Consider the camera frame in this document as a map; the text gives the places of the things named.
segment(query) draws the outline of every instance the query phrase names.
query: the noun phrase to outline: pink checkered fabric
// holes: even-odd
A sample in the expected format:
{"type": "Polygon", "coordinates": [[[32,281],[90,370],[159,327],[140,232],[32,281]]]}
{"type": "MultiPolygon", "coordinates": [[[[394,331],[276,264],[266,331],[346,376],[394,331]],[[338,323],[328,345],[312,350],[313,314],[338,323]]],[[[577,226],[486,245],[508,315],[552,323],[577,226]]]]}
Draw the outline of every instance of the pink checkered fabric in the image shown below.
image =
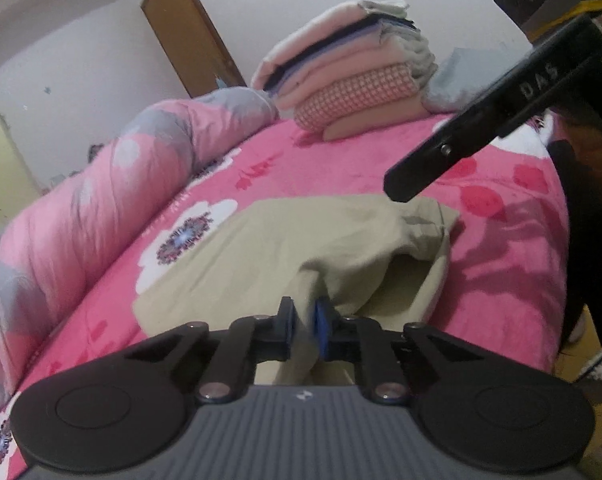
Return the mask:
{"type": "Polygon", "coordinates": [[[337,119],[418,93],[407,63],[377,68],[336,81],[309,96],[294,109],[303,130],[322,132],[337,119]]]}

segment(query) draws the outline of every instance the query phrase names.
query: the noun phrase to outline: bed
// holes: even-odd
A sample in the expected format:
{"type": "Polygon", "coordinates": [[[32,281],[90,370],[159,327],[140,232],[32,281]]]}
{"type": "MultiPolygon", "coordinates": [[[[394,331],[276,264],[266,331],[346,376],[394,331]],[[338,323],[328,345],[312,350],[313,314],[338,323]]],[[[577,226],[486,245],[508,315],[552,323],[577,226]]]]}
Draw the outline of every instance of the bed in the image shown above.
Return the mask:
{"type": "MultiPolygon", "coordinates": [[[[264,198],[382,192],[385,171],[445,120],[433,116],[336,142],[280,120],[228,150],[143,228],[31,361],[18,391],[145,338],[137,296],[191,250],[188,220],[212,224],[264,198]]],[[[546,152],[546,115],[462,160],[423,193],[460,211],[449,274],[431,323],[541,370],[558,352],[565,300],[567,210],[546,152]]],[[[0,480],[24,469],[0,411],[0,480]]]]}

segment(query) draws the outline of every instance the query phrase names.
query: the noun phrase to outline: pink comforter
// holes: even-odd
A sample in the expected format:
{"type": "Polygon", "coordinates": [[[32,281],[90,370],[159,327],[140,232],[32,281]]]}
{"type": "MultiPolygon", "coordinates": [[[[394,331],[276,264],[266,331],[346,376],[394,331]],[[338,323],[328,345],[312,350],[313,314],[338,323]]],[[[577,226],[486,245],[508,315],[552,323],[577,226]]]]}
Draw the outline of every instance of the pink comforter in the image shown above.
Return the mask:
{"type": "Polygon", "coordinates": [[[34,351],[202,169],[278,117],[248,88],[164,101],[0,233],[0,409],[34,351]]]}
{"type": "MultiPolygon", "coordinates": [[[[381,192],[383,173],[431,135],[438,120],[332,143],[292,121],[261,131],[201,173],[146,226],[41,352],[20,389],[145,337],[132,302],[196,245],[188,219],[206,216],[218,225],[263,198],[381,192]]],[[[499,145],[461,161],[424,193],[461,212],[432,323],[549,370],[564,304],[566,206],[530,126],[499,145]]],[[[11,405],[0,413],[0,479],[14,478],[24,467],[6,422],[11,405]]]]}

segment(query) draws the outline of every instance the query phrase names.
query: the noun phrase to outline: folded blanket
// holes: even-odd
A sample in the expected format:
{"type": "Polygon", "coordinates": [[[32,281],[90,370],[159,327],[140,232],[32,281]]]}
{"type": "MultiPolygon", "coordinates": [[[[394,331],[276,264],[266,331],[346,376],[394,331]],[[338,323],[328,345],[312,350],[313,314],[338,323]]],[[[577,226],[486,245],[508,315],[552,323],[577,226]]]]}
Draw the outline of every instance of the folded blanket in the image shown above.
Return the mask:
{"type": "Polygon", "coordinates": [[[420,87],[408,63],[370,70],[341,79],[315,92],[294,109],[294,121],[310,132],[355,112],[411,97],[420,87]]]}
{"type": "Polygon", "coordinates": [[[250,85],[257,90],[263,90],[266,81],[277,67],[340,28],[379,12],[405,18],[407,8],[408,4],[402,0],[359,0],[332,7],[274,46],[257,67],[250,85]]]}
{"type": "Polygon", "coordinates": [[[368,130],[425,119],[428,115],[430,112],[425,110],[420,95],[406,97],[337,119],[325,128],[323,140],[345,139],[368,130]]]}
{"type": "Polygon", "coordinates": [[[255,202],[183,254],[132,309],[148,335],[192,319],[219,330],[239,317],[275,314],[281,297],[290,296],[300,320],[292,358],[260,365],[257,381],[300,384],[318,357],[312,338],[318,298],[388,330],[430,318],[457,216],[422,197],[409,203],[375,194],[255,202]]]}
{"type": "Polygon", "coordinates": [[[335,61],[316,59],[312,66],[303,67],[280,88],[274,97],[276,106],[289,110],[335,81],[397,63],[408,63],[412,77],[419,86],[423,86],[434,63],[428,40],[416,31],[411,32],[411,37],[396,34],[397,28],[392,27],[381,37],[380,46],[360,50],[335,61]]]}
{"type": "Polygon", "coordinates": [[[81,173],[0,234],[0,409],[52,330],[193,172],[277,118],[228,88],[141,112],[81,173]]]}
{"type": "MultiPolygon", "coordinates": [[[[312,44],[300,54],[277,67],[276,70],[274,70],[274,73],[268,78],[264,89],[270,95],[277,94],[281,86],[286,83],[287,79],[294,75],[296,71],[299,70],[299,68],[302,68],[306,63],[312,62],[316,57],[330,54],[332,50],[350,44],[353,40],[362,36],[370,35],[377,41],[377,43],[372,46],[379,46],[383,34],[391,31],[390,27],[392,26],[396,26],[396,32],[408,39],[412,37],[412,34],[417,34],[419,32],[416,27],[414,27],[414,24],[408,20],[399,20],[398,18],[387,16],[385,14],[372,14],[359,22],[352,23],[345,28],[340,28],[337,32],[329,35],[324,40],[312,44]]],[[[337,57],[332,55],[331,59],[337,59],[337,57]]]]}

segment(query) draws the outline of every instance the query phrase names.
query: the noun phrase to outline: yellow strap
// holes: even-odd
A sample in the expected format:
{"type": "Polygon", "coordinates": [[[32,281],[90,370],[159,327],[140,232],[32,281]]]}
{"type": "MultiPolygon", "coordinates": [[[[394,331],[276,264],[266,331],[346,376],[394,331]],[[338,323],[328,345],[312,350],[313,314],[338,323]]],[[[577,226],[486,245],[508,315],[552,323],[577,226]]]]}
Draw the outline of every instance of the yellow strap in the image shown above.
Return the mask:
{"type": "Polygon", "coordinates": [[[543,34],[545,34],[548,30],[553,29],[557,25],[561,25],[561,23],[566,22],[567,20],[574,18],[580,14],[584,14],[586,12],[597,12],[602,10],[602,0],[583,0],[581,3],[572,7],[568,12],[562,15],[560,18],[543,25],[543,27],[537,28],[535,31],[527,34],[527,39],[530,42],[534,42],[538,40],[543,34]]]}

